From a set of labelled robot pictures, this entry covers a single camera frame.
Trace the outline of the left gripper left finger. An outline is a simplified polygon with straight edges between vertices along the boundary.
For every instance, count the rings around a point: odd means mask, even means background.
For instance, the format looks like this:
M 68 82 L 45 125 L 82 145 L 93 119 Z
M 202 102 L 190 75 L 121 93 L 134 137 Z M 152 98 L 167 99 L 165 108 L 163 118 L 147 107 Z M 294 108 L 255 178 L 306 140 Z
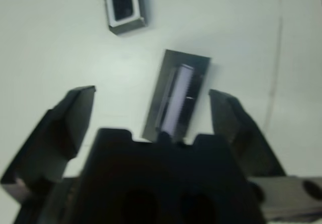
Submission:
M 19 204 L 42 198 L 61 181 L 88 130 L 95 86 L 74 88 L 49 109 L 12 159 L 1 178 Z

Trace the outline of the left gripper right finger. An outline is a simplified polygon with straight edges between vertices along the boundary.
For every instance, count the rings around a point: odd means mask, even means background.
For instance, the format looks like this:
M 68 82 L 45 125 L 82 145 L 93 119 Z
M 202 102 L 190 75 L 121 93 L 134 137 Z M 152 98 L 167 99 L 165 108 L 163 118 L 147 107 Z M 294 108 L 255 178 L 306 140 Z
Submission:
M 238 98 L 210 90 L 212 127 L 222 135 L 246 176 L 286 176 L 282 165 Z

